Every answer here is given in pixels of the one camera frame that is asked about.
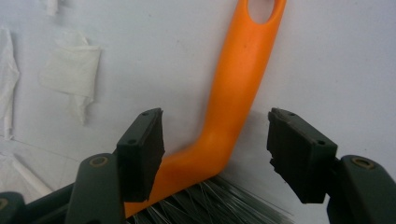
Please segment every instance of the white wall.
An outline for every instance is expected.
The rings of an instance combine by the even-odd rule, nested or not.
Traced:
[[[0,0],[21,80],[17,141],[82,160],[111,152],[142,111],[164,110],[167,153],[197,136],[213,71],[236,1],[64,0],[55,17],[40,0]],[[328,223],[325,205],[301,205],[273,171],[267,112],[288,109],[338,144],[338,156],[381,163],[396,178],[396,2],[291,1],[247,125],[224,176],[288,211],[296,223]],[[66,95],[37,74],[62,30],[102,47],[88,124],[66,111]]]

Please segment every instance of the bristle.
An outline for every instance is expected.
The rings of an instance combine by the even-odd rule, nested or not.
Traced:
[[[155,203],[129,221],[135,224],[292,223],[281,210],[219,176]]]

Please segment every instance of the orange plastic handle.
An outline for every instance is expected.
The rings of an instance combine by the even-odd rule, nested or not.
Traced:
[[[286,0],[275,0],[267,23],[248,15],[248,0],[236,6],[213,81],[200,137],[163,159],[150,199],[125,203],[125,215],[140,210],[217,175],[227,164],[248,116],[274,45]]]

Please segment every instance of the orange brush handle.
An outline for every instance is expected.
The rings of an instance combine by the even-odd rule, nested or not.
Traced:
[[[248,15],[248,0],[238,2],[219,57],[200,137],[163,159],[149,201],[125,203],[127,217],[217,175],[225,167],[260,86],[285,4],[286,0],[275,0],[268,22],[257,24]]]

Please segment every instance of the white towel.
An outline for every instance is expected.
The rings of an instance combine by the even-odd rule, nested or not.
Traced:
[[[7,140],[12,137],[14,88],[20,77],[13,50],[9,30],[0,28],[0,119],[4,119],[4,137]]]
[[[90,46],[80,33],[69,31],[39,75],[40,83],[70,95],[69,109],[81,124],[85,108],[93,101],[94,84],[100,58],[100,47]]]

